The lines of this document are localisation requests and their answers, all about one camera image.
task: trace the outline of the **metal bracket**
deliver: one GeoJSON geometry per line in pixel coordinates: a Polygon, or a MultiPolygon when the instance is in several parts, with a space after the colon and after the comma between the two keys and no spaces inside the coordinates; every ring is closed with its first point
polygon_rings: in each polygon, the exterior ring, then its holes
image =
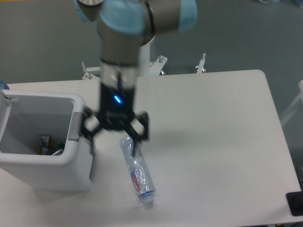
{"type": "Polygon", "coordinates": [[[206,72],[206,68],[204,68],[205,56],[206,56],[206,53],[203,53],[203,56],[202,56],[202,59],[200,60],[199,65],[196,66],[197,73],[204,73],[204,72],[206,72]]]}

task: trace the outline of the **white table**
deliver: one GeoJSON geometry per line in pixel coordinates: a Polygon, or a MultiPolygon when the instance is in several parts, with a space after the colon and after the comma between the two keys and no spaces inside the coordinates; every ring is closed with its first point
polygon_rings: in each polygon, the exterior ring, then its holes
{"type": "MultiPolygon", "coordinates": [[[[118,145],[96,137],[89,192],[34,190],[0,171],[0,225],[23,227],[235,227],[302,221],[285,194],[299,191],[265,75],[258,70],[138,78],[136,110],[151,119],[142,150],[154,207],[136,199],[118,145]]],[[[77,93],[97,109],[97,80],[11,84],[77,93]]]]}

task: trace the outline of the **white plastic container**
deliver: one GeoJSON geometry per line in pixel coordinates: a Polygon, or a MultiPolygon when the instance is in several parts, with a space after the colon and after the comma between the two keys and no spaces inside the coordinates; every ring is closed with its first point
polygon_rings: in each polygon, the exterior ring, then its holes
{"type": "Polygon", "coordinates": [[[0,168],[34,188],[84,191],[91,186],[94,149],[79,135],[85,107],[74,94],[10,91],[0,93],[0,168]],[[65,143],[59,156],[39,155],[41,135],[53,146],[65,143]]]}

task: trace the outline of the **white stand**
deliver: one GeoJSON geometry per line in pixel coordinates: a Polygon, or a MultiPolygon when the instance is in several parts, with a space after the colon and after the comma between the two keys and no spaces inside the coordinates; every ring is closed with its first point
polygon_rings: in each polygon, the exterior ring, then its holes
{"type": "MultiPolygon", "coordinates": [[[[160,55],[155,62],[150,62],[151,59],[151,42],[153,39],[142,46],[139,50],[139,75],[140,77],[156,77],[162,72],[162,69],[168,58],[160,55]]],[[[100,75],[101,67],[86,68],[82,62],[84,76],[82,79],[97,79],[95,75],[100,75]]]]}

